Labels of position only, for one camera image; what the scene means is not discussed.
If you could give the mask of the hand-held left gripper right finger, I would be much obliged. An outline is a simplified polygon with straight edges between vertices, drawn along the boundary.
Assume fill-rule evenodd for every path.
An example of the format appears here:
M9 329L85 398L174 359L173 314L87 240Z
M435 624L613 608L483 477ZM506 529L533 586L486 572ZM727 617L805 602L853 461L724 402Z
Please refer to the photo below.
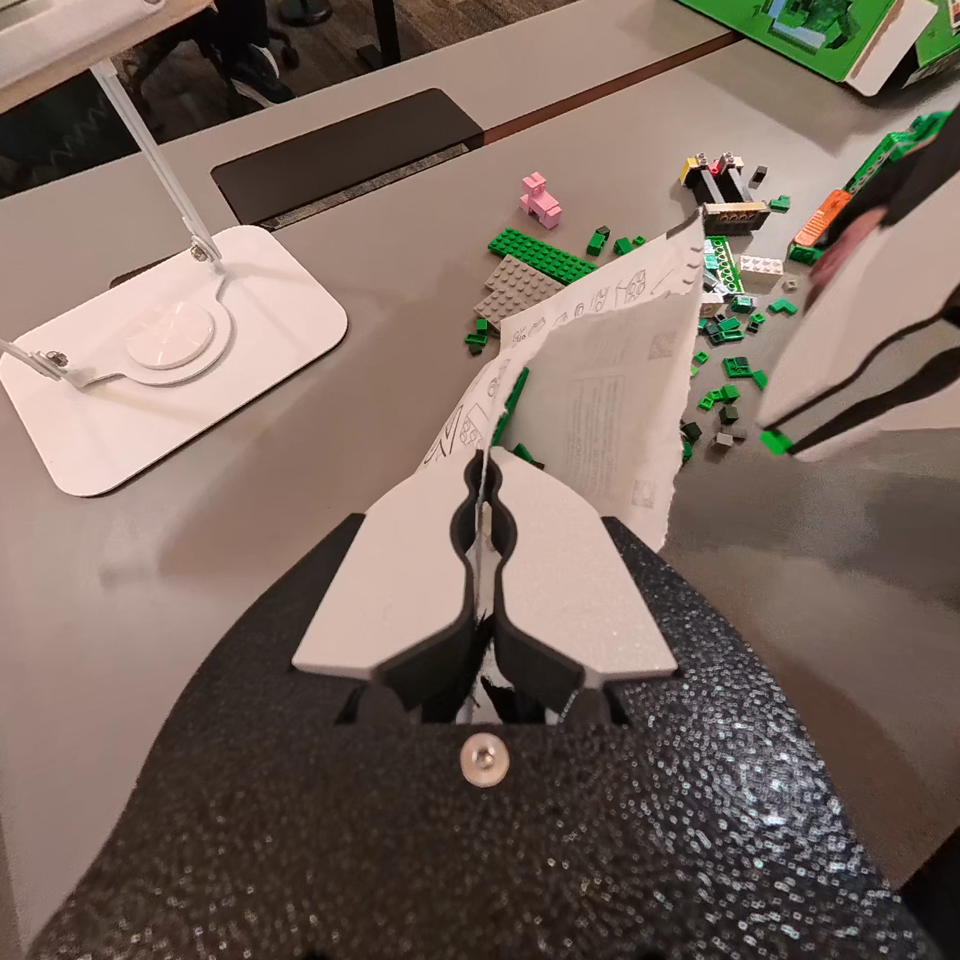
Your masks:
M582 689L674 674L677 660L598 511L522 459L492 459L487 479L500 673L555 714Z

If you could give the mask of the large green toy baseplate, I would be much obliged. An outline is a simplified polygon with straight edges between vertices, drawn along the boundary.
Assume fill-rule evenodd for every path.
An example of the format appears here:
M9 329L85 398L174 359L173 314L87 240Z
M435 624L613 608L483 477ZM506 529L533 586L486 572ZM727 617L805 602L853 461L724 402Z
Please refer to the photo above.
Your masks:
M563 286L578 282L597 269L594 263L513 227L498 233L487 249L500 258L512 257Z

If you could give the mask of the orange brick separator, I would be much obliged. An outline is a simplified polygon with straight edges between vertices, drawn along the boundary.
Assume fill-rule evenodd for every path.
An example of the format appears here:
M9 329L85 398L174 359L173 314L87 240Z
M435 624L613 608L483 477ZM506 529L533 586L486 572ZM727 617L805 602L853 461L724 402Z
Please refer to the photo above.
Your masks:
M793 243L804 248L815 247L852 198L844 189L831 191L795 235Z

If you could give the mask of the white desk lamp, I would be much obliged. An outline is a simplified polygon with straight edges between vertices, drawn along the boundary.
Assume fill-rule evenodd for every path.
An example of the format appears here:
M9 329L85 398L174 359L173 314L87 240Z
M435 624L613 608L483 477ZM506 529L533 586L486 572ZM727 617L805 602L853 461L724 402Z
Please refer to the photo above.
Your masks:
M48 474L108 493L335 349L344 307L267 230L211 233L112 57L204 2L2 2L2 112L90 70L176 205L186 251L15 342L2 386Z

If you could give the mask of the dark cloth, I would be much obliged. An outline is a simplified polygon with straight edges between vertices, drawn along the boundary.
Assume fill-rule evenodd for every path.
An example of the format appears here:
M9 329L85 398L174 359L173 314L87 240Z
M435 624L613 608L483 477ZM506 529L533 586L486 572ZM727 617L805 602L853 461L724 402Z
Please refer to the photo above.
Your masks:
M938 945L942 956L959 958L959 831L900 888L911 913Z

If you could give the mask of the black toy brick assembly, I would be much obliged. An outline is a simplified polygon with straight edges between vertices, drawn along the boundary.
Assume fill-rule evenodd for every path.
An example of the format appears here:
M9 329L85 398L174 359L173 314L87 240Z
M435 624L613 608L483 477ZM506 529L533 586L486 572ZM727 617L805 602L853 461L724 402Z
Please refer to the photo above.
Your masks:
M702 152L685 160L678 180L702 210L706 235L752 234L770 216L770 205L754 199L742 172L742 158L729 151L713 161Z

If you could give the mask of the grey desk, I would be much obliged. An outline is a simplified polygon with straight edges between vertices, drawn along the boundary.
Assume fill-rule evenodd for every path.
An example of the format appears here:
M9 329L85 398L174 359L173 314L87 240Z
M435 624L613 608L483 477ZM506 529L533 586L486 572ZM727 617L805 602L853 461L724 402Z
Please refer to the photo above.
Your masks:
M881 137L958 104L958 71L861 102L738 41L300 221L279 239L343 305L331 354L114 493L63 494L2 398L4 894L28 944L90 865L212 646L344 515L411 474L483 364L463 344L523 174L551 243L687 216L683 157L734 150L788 215L774 257ZM958 434L802 464L750 440L678 475L663 557L759 654L894 885L958 826Z

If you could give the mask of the pile of green toy bricks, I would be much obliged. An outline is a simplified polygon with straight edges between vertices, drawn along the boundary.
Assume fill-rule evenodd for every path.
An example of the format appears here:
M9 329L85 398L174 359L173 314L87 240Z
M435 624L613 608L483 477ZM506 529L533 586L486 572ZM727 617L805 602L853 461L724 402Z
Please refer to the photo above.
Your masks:
M680 426L690 369L733 347L766 319L760 290L744 289L727 239L705 234L702 211L491 332L499 351L474 377L422 467L466 450L513 451L602 501L628 498L637 479L670 491L692 440ZM711 318L702 293L728 296Z

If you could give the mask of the green toy box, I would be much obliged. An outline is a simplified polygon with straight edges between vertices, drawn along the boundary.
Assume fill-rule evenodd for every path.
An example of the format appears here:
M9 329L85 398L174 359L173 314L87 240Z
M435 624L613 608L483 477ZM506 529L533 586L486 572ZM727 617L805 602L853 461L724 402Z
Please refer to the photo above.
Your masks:
M864 97L959 62L957 1L684 1L684 6Z

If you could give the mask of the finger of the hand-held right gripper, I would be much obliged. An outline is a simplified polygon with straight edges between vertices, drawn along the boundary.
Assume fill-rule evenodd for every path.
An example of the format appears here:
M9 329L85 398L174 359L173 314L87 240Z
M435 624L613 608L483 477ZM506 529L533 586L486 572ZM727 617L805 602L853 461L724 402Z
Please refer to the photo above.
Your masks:
M959 190L941 187L858 246L788 342L757 424L791 423L858 378L905 373L922 349L959 346Z
M792 455L835 455L882 433L958 426L959 348L924 347L906 371L866 375L791 422Z

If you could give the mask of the pink toy brick pig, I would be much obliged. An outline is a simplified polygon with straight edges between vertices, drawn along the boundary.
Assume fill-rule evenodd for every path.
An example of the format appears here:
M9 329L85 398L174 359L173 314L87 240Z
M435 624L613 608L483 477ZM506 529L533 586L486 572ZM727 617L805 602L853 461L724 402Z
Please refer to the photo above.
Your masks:
M523 193L519 198L519 208L532 215L546 230L553 230L562 219L563 209L558 199L546 188L546 178L540 172L534 172L522 179Z

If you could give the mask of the green toy brick build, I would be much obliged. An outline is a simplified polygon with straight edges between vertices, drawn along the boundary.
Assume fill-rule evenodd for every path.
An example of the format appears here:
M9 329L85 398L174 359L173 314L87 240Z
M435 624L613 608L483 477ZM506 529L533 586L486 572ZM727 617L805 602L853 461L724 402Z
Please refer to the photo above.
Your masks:
M954 111L921 114L905 130L887 133L846 182L843 190L854 197L872 179L904 157L935 140Z

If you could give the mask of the white printed paper bag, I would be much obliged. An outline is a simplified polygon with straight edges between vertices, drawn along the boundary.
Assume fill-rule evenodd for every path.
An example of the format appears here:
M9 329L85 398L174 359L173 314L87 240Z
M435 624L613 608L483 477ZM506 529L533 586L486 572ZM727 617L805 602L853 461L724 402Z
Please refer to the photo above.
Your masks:
M665 545L705 239L694 213L508 318L418 467L485 452L497 666L556 714L677 668L604 520Z

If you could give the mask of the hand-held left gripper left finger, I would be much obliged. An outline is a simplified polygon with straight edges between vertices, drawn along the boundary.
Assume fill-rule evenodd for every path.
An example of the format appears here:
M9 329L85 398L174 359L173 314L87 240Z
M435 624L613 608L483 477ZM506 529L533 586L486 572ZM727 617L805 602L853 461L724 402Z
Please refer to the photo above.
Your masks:
M484 455L415 473L366 511L294 652L301 672L386 687L405 710L457 680L474 637L475 508Z

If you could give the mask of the person's right hand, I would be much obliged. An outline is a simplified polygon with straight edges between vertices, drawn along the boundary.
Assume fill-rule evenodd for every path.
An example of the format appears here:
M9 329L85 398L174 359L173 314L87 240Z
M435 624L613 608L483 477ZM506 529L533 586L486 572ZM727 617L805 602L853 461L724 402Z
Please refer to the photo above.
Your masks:
M809 274L806 306L811 307L862 242L879 226L887 207L872 208L852 221L826 250Z

